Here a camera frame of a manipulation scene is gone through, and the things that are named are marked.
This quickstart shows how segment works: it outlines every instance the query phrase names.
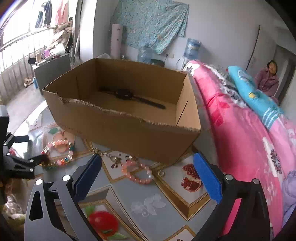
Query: white roll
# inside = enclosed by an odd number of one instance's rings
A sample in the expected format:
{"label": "white roll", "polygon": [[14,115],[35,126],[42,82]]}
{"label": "white roll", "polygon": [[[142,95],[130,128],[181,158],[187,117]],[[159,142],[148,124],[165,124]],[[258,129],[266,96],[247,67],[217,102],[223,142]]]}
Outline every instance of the white roll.
{"label": "white roll", "polygon": [[111,57],[113,59],[120,59],[122,30],[123,30],[122,25],[120,25],[120,24],[113,24],[112,25]]}

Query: white stripe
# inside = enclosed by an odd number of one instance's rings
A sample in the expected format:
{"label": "white stripe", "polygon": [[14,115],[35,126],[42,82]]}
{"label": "white stripe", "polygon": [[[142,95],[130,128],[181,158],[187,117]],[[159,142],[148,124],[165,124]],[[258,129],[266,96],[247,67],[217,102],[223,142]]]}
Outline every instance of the white stripe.
{"label": "white stripe", "polygon": [[268,110],[265,111],[265,113],[264,113],[264,115],[263,115],[263,117],[262,117],[262,122],[263,122],[263,120],[264,120],[264,117],[266,116],[266,114],[267,114],[269,111],[270,111],[270,108],[268,108]]}
{"label": "white stripe", "polygon": [[273,120],[276,116],[279,116],[279,114],[276,113],[276,114],[271,118],[270,122],[268,123],[267,129],[269,128],[269,126],[270,126],[272,120]]}
{"label": "white stripe", "polygon": [[266,126],[266,124],[267,124],[268,118],[271,116],[271,114],[272,114],[273,112],[274,112],[274,110],[271,111],[271,112],[269,113],[269,115],[266,117],[266,120],[265,120],[265,123],[264,123],[265,126]]}

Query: black hair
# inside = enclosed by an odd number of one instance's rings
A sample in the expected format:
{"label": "black hair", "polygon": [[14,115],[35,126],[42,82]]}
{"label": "black hair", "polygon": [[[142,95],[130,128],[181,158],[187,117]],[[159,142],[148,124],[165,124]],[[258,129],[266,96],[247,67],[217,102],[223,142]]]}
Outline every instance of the black hair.
{"label": "black hair", "polygon": [[270,65],[271,63],[274,63],[274,64],[276,65],[276,73],[277,73],[278,68],[277,68],[277,64],[276,64],[276,62],[275,62],[274,60],[270,60],[270,61],[268,62],[268,64],[266,65],[266,67],[269,68],[269,65]]}

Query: teal floral fabric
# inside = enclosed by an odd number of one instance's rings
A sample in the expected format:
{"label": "teal floral fabric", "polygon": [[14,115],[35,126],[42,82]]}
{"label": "teal floral fabric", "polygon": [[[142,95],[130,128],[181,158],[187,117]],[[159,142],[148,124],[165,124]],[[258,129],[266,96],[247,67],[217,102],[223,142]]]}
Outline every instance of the teal floral fabric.
{"label": "teal floral fabric", "polygon": [[184,37],[189,5],[169,0],[119,0],[111,19],[121,24],[123,44],[147,46],[161,54],[176,38]]}

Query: blue pillow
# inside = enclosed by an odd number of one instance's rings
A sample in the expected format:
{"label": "blue pillow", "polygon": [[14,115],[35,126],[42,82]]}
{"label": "blue pillow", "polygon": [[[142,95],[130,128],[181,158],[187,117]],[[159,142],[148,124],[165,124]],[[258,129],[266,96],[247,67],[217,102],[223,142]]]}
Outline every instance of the blue pillow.
{"label": "blue pillow", "polygon": [[270,129],[279,115],[283,114],[282,109],[272,98],[256,88],[253,78],[241,67],[229,66],[228,73],[242,99],[259,116],[265,127]]}

